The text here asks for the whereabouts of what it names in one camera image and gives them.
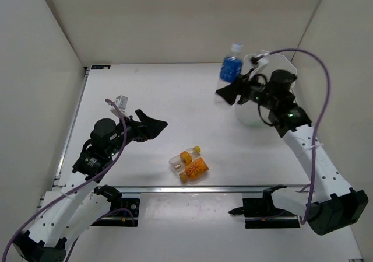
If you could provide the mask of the blue label water bottle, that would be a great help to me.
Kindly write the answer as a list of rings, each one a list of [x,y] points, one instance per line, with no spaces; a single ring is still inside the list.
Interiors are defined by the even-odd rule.
[[[220,68],[216,90],[233,83],[242,70],[241,43],[233,43],[230,52],[224,57]]]

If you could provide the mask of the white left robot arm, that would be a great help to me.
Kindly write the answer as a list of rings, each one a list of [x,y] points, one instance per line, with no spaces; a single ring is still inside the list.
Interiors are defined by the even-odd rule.
[[[101,180],[119,159],[130,142],[155,139],[168,124],[147,116],[142,110],[132,116],[118,113],[119,122],[98,120],[90,138],[82,146],[79,158],[61,195],[43,206],[28,228],[18,231],[12,244],[26,261],[63,261],[66,250],[85,229],[105,214],[116,215],[122,209],[121,193]]]

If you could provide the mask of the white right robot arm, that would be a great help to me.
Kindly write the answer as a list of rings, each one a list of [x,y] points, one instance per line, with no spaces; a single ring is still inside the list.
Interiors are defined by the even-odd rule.
[[[216,95],[229,105],[256,103],[269,110],[268,126],[292,150],[309,178],[307,192],[284,185],[267,188],[260,207],[270,217],[290,212],[306,222],[318,235],[355,224],[368,204],[368,196],[344,179],[316,137],[316,127],[296,101],[291,87],[295,74],[278,69],[263,74],[220,79]]]

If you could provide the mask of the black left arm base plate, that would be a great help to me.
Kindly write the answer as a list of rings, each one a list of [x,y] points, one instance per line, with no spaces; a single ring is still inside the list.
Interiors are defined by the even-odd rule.
[[[140,194],[121,192],[105,185],[94,189],[95,195],[106,198],[110,204],[108,212],[96,220],[92,226],[137,227],[139,222]]]

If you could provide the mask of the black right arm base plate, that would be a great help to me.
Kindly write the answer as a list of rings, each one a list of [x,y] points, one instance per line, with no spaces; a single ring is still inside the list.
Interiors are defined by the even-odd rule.
[[[246,229],[297,229],[298,216],[282,209],[270,208],[263,198],[243,198],[242,206],[231,209],[231,216],[243,215]]]

